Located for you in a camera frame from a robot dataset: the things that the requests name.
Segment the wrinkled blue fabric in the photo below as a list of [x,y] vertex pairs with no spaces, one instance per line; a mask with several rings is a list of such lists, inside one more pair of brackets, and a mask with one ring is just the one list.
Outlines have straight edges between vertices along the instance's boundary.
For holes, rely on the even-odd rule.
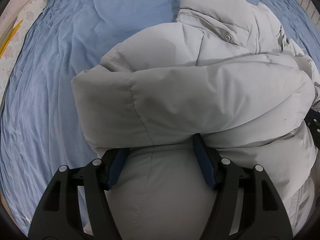
[[[287,36],[320,67],[320,33],[296,0],[247,1],[266,4]],[[10,78],[0,141],[0,181],[25,234],[27,218],[32,219],[58,167],[85,166],[96,158],[82,134],[71,79],[138,31],[172,22],[179,4],[179,0],[50,0],[31,27]],[[80,207],[86,223],[81,196]]]

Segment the snap button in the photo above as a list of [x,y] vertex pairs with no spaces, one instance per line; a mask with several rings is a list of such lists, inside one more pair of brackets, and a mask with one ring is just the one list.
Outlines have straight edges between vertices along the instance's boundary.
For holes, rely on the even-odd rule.
[[225,33],[223,35],[223,38],[226,40],[226,41],[233,41],[233,37],[230,33]]

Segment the bed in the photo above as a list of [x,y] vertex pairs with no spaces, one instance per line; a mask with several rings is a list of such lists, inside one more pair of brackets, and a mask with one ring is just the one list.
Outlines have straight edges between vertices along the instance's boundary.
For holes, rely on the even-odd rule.
[[[320,15],[311,0],[247,1],[265,3],[280,19],[287,35],[320,67]],[[42,0],[38,13],[44,6],[46,1]],[[0,61],[0,71],[5,73],[1,75],[4,99],[0,182],[12,216],[25,235],[37,203],[58,167],[67,164],[76,168],[96,158],[81,131],[71,79],[95,66],[106,51],[138,31],[173,21],[178,10],[179,0],[49,0],[33,23],[37,13],[32,7],[31,28],[28,31],[25,26],[28,34],[24,45],[19,41],[22,50],[17,46],[12,57],[2,58],[6,60],[5,68]],[[9,25],[26,18],[23,9],[19,15],[11,22],[7,20]],[[80,193],[86,225],[82,189]]]

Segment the yellow object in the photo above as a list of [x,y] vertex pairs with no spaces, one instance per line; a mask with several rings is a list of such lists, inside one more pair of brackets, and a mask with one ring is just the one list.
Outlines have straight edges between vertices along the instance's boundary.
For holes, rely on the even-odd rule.
[[7,48],[9,42],[11,41],[12,37],[16,34],[17,30],[20,28],[21,23],[23,20],[18,22],[18,24],[12,29],[8,37],[5,39],[4,43],[0,47],[0,58],[2,57],[2,54],[4,53],[5,49]]

